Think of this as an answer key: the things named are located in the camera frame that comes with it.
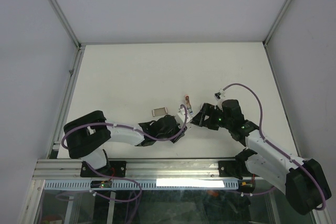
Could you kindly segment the pink white mini stapler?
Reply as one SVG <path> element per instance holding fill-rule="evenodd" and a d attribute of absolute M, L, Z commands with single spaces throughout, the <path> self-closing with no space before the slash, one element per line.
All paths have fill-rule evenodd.
<path fill-rule="evenodd" d="M 193 115 L 194 112 L 192 110 L 192 106 L 191 106 L 191 103 L 190 103 L 190 97 L 187 94 L 184 96 L 184 101 L 185 101 L 185 105 L 187 107 L 187 110 L 188 110 L 189 114 Z"/>

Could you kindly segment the red white staple box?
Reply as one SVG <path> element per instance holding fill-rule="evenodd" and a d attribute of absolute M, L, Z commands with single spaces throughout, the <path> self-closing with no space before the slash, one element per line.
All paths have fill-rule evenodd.
<path fill-rule="evenodd" d="M 153 117 L 158 117 L 158 116 L 165 116 L 168 114 L 168 110 L 166 107 L 162 108 L 156 108 L 152 110 L 152 116 Z"/>

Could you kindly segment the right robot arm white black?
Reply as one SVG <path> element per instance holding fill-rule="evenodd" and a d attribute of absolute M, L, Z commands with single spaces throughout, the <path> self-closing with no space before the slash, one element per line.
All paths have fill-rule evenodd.
<path fill-rule="evenodd" d="M 215 131 L 225 128 L 244 149 L 224 171 L 237 179 L 248 174 L 263 178 L 285 195 L 297 213 L 306 215 L 318 210 L 331 198 L 321 165 L 272 143 L 258 125 L 244 118 L 237 100 L 225 100 L 221 107 L 205 103 L 191 123 Z"/>

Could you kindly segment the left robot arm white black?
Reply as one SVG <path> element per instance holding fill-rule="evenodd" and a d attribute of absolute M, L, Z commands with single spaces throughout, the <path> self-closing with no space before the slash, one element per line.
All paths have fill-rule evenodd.
<path fill-rule="evenodd" d="M 110 163 L 102 145 L 106 142 L 124 143 L 135 147 L 148 147 L 156 142 L 176 143 L 184 136 L 191 117 L 185 106 L 177 115 L 165 115 L 158 120 L 125 125 L 108 123 L 104 113 L 93 111 L 64 126 L 61 146 L 71 159 L 81 159 L 99 176 L 106 175 Z"/>

